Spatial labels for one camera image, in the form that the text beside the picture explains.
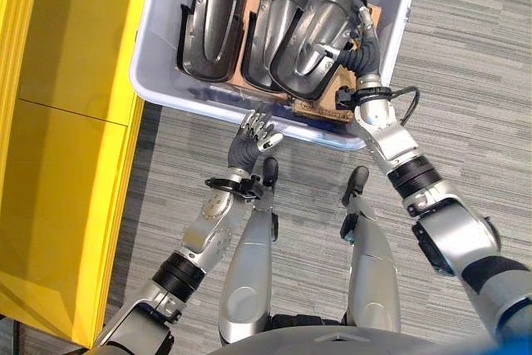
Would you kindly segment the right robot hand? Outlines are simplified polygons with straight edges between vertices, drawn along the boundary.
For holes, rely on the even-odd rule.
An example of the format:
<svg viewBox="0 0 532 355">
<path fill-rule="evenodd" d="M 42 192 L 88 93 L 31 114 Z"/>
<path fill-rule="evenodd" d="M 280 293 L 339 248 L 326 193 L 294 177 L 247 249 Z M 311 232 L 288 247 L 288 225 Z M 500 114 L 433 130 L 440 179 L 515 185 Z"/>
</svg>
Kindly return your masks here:
<svg viewBox="0 0 532 355">
<path fill-rule="evenodd" d="M 380 47 L 376 28 L 368 6 L 361 0 L 352 0 L 350 22 L 357 22 L 359 34 L 356 49 L 340 49 L 326 43 L 315 43 L 313 50 L 329 57 L 357 78 L 357 89 L 382 86 L 380 74 Z"/>
</svg>

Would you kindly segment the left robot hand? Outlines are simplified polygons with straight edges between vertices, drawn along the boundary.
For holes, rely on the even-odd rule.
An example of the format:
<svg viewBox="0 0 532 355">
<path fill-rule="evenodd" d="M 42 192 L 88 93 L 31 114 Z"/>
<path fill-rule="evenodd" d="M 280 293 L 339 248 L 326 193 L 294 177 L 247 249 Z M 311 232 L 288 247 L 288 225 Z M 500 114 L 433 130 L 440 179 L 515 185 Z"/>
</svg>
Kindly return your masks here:
<svg viewBox="0 0 532 355">
<path fill-rule="evenodd" d="M 259 108 L 243 118 L 229 147 L 229 168 L 250 175 L 259 157 L 282 141 L 283 134 L 274 130 L 271 116 L 269 111 Z"/>
</svg>

